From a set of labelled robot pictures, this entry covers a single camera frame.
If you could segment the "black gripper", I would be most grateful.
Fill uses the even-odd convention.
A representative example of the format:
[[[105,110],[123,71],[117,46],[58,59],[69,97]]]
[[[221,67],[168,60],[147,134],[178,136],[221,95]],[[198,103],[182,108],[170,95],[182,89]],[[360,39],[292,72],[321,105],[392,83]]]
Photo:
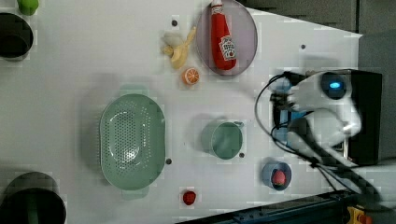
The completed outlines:
[[[282,123],[282,111],[287,110],[289,113],[291,112],[290,105],[287,102],[290,89],[305,79],[305,75],[290,71],[285,71],[270,79],[270,91],[272,92],[270,102],[273,104],[273,119],[275,126],[279,127]]]

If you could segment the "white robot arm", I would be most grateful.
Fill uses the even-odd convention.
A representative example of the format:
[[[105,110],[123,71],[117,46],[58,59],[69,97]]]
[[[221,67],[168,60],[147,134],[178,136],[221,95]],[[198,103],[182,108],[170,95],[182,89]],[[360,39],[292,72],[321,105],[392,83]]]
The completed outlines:
[[[347,74],[315,73],[287,91],[272,93],[271,101],[279,109],[302,114],[287,126],[287,146],[324,164],[336,163],[338,157],[331,148],[362,128]]]

